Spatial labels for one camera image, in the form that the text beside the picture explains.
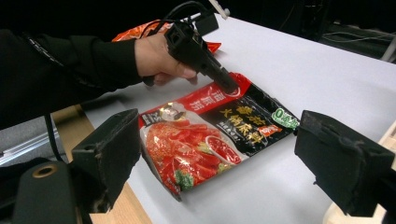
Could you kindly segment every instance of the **red package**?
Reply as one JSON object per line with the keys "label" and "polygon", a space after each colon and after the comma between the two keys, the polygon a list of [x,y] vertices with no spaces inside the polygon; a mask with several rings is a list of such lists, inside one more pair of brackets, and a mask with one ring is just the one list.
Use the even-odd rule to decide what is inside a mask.
{"label": "red package", "polygon": [[234,168],[300,124],[245,76],[230,76],[239,85],[233,94],[213,82],[139,115],[143,156],[179,201],[181,191]]}

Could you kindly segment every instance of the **white table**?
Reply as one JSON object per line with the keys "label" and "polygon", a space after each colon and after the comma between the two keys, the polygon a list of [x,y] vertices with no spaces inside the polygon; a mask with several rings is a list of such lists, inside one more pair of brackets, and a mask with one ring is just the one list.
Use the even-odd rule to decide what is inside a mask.
{"label": "white table", "polygon": [[[204,40],[221,42],[219,62],[244,74],[294,115],[312,110],[340,120],[378,141],[396,120],[396,65],[218,15],[219,29]],[[211,80],[191,86],[143,84],[83,104],[96,128],[130,108],[140,112],[175,100]],[[128,180],[155,224],[319,224],[331,204],[315,177],[294,155],[295,136],[275,143],[177,202],[141,159]]]}

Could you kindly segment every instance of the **human hand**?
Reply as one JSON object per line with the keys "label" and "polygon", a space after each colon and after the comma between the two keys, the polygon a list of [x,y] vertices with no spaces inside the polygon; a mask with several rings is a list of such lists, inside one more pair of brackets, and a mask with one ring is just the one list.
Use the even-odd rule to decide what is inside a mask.
{"label": "human hand", "polygon": [[162,86],[176,77],[186,78],[191,84],[197,83],[197,73],[169,55],[163,34],[136,39],[134,55],[139,76],[154,76],[155,85]]}

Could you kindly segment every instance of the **black sleeve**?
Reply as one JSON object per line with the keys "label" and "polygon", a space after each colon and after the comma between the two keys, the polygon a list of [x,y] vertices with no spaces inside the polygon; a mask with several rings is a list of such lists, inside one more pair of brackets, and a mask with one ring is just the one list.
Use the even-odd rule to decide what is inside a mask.
{"label": "black sleeve", "polygon": [[95,36],[41,35],[35,40],[67,69],[23,37],[0,30],[0,130],[141,81],[134,39],[112,43]]}

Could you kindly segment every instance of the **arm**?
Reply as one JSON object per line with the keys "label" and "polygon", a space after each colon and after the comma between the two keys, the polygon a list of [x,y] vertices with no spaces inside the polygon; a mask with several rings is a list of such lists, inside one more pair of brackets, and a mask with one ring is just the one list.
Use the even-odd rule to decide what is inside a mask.
{"label": "arm", "polygon": [[36,40],[70,69],[50,63],[22,37],[0,30],[0,130],[134,85],[142,76],[156,75],[158,84],[196,77],[167,53],[159,35],[114,43],[94,36],[41,35]]}

